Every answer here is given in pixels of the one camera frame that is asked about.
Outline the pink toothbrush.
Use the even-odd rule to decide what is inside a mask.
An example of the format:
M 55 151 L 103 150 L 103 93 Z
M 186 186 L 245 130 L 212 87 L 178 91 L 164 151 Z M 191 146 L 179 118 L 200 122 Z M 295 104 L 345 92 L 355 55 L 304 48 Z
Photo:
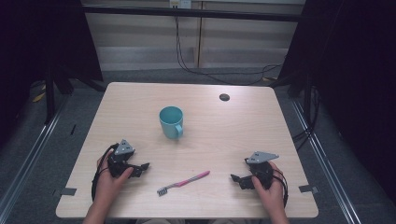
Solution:
M 180 182 L 173 183 L 173 184 L 171 184 L 171 185 L 168 185 L 168 186 L 166 186 L 166 187 L 163 187 L 163 188 L 158 189 L 158 190 L 157 190 L 157 194 L 158 194 L 159 196 L 163 196 L 163 195 L 165 195 L 165 194 L 168 192 L 169 189 L 183 187 L 183 186 L 185 186 L 185 185 L 187 185 L 187 184 L 189 184 L 189 183 L 191 183 L 191 182 L 193 182 L 193 181 L 196 181 L 196 180 L 199 180 L 199 179 L 201 179 L 201 178 L 204 178 L 204 177 L 208 176 L 209 174 L 210 174 L 209 171 L 205 171 L 205 172 L 200 173 L 200 174 L 198 174 L 198 175 L 195 175 L 195 176 L 193 176 L 193 177 L 191 177 L 191 178 L 189 178 L 189 179 L 186 179 L 186 180 L 183 180 L 183 181 L 180 181 Z

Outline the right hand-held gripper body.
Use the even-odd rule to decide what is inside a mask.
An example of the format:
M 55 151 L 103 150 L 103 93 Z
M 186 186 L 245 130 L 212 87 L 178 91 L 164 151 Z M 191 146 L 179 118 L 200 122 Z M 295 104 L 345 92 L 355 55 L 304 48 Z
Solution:
M 269 161 L 277 158 L 277 154 L 255 151 L 249 158 L 245 159 L 249 171 L 260 180 L 265 189 L 271 188 L 274 175 L 274 169 Z

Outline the teal cup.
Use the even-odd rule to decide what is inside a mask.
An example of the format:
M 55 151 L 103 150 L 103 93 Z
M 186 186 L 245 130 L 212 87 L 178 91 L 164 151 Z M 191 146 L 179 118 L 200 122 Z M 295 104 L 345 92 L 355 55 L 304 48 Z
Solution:
M 179 139 L 183 135 L 183 112 L 179 107 L 164 107 L 159 114 L 163 134 L 169 139 Z

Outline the person's right hand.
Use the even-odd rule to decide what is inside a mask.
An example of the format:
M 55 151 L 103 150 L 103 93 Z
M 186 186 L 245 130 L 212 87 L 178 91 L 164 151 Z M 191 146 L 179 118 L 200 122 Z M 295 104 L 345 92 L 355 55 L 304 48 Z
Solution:
M 282 177 L 283 173 L 277 168 L 277 166 L 273 162 L 270 161 L 269 164 L 274 169 L 274 177 L 272 179 L 272 184 L 269 189 L 265 189 L 256 176 L 251 177 L 255 190 L 259 194 L 262 205 L 267 213 L 284 210 L 284 188 Z

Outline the black horizontal bar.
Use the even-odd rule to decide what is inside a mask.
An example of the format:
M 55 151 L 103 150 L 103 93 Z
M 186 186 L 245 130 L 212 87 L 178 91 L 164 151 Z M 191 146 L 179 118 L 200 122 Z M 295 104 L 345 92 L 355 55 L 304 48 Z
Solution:
M 87 13 L 106 13 L 145 16 L 174 16 L 191 18 L 251 20 L 251 21 L 306 21 L 307 17 L 292 14 L 235 12 L 206 9 L 160 8 L 160 7 L 112 7 L 105 5 L 82 5 Z

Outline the white wall socket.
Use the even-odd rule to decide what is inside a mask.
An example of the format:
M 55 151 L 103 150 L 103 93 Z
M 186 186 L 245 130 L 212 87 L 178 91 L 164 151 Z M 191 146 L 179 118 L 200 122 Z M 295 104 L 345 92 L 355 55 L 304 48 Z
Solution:
M 170 8 L 191 9 L 191 0 L 169 0 Z

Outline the person's left hand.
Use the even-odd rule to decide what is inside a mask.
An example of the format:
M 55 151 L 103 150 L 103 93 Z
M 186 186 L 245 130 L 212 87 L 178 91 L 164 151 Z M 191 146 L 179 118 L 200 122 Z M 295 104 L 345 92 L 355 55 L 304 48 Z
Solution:
M 98 162 L 99 177 L 95 189 L 95 197 L 93 202 L 100 205 L 111 205 L 120 193 L 122 185 L 129 179 L 133 168 L 127 168 L 121 176 L 113 177 L 108 169 L 107 158 L 110 155 L 108 152 L 103 162 Z

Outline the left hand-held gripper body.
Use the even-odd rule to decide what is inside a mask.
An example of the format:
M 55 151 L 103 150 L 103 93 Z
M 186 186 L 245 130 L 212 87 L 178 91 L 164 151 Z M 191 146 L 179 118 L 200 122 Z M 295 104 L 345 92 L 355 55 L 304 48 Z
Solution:
M 107 166 L 113 177 L 119 177 L 125 170 L 132 167 L 128 160 L 134 155 L 135 149 L 125 140 L 112 147 L 113 151 L 107 158 Z

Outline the black stand leg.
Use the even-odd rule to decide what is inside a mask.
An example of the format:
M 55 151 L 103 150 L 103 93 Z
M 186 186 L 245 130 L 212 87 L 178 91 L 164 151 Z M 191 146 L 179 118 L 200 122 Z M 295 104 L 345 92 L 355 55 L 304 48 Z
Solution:
M 53 75 L 51 73 L 50 67 L 48 67 L 46 71 L 45 84 L 46 84 L 46 103 L 47 103 L 47 116 L 45 123 L 49 124 L 55 114 Z
M 311 86 L 312 77 L 309 73 L 307 73 L 304 85 L 304 118 L 307 126 L 309 126 L 311 123 Z

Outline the metal floor rail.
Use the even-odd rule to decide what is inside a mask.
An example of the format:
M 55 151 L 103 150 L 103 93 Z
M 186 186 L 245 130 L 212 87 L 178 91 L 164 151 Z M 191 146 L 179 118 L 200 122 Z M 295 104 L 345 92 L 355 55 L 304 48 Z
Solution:
M 10 186 L 7 188 L 7 191 L 0 199 L 0 224 L 6 223 L 15 202 L 18 200 L 19 195 L 21 194 L 21 191 L 25 182 L 27 181 L 28 176 L 34 169 L 43 148 L 49 141 L 52 132 L 55 129 L 58 120 L 60 119 L 61 113 L 63 112 L 64 107 L 67 103 L 68 100 L 63 99 L 60 102 L 59 108 L 54 113 L 53 117 L 48 121 L 47 124 L 43 126 L 39 136 L 35 140 L 35 143 L 30 148 L 29 154 L 21 164 L 18 172 L 15 174 L 15 178 L 12 180 Z
M 355 206 L 353 205 L 345 188 L 343 187 L 336 172 L 334 171 L 332 164 L 317 135 L 314 131 L 308 130 L 308 126 L 304 118 L 303 107 L 296 100 L 292 101 L 292 105 L 298 117 L 298 120 L 300 121 L 302 127 L 307 133 L 307 139 L 309 140 L 309 144 L 314 150 L 314 153 L 316 154 L 318 163 L 320 164 L 320 167 L 328 180 L 328 183 L 332 189 L 332 193 L 336 201 L 338 202 L 344 214 L 344 217 L 346 218 L 346 222 L 348 224 L 361 224 L 361 219 L 357 213 L 357 210 L 355 209 Z

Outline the black curtain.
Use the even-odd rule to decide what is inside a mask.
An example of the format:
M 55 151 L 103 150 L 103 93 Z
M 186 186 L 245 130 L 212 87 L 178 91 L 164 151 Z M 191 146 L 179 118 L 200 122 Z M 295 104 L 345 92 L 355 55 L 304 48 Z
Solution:
M 314 84 L 396 204 L 396 0 L 305 0 L 280 79 Z
M 14 133 L 32 84 L 51 68 L 54 89 L 77 79 L 105 88 L 80 0 L 0 0 L 0 146 Z

